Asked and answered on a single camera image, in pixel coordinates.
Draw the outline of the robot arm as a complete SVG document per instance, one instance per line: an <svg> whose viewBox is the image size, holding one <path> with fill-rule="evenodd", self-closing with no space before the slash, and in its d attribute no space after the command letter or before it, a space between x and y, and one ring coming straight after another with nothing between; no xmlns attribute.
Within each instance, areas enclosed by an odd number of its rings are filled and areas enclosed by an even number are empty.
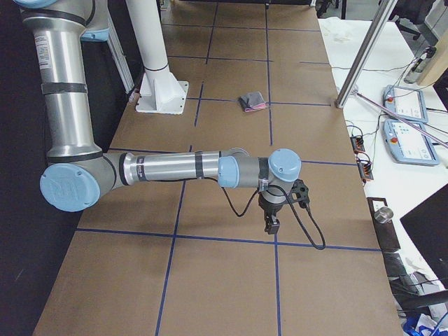
<svg viewBox="0 0 448 336"><path fill-rule="evenodd" d="M52 148L40 179L45 199L69 212L94 205L106 193L140 181L211 179L221 188L253 188L264 211L265 230L279 230L283 205L309 206L299 177L300 157L281 148L269 157L245 150L158 155L105 154L95 143L85 81L82 41L106 41L111 19L105 1L19 1L32 30L41 72Z"/></svg>

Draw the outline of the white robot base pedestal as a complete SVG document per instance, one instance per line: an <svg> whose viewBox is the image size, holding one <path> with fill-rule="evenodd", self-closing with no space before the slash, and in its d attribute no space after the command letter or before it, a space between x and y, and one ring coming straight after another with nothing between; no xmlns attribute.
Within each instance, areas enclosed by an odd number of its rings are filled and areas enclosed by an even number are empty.
<svg viewBox="0 0 448 336"><path fill-rule="evenodd" d="M144 67L136 110L182 114L189 83L177 80L170 71L157 1L127 1L126 4Z"/></svg>

